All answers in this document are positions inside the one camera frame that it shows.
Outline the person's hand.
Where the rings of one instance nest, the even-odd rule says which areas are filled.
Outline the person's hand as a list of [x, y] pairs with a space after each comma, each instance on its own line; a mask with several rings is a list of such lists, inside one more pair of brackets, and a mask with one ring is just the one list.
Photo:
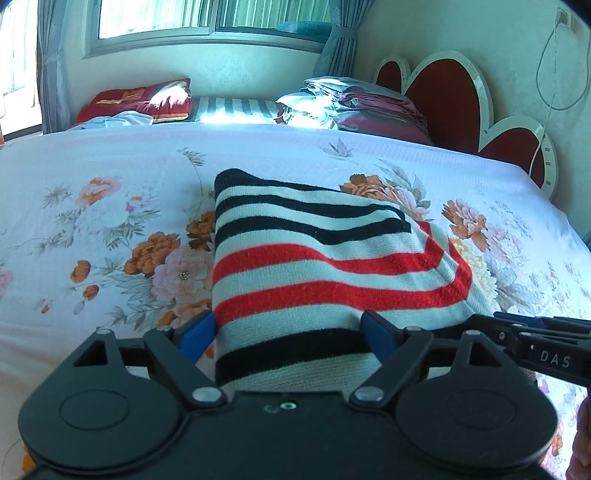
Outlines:
[[589, 480], [590, 478], [590, 398], [587, 397], [578, 410], [577, 432], [572, 445], [572, 456], [566, 472], [566, 479]]

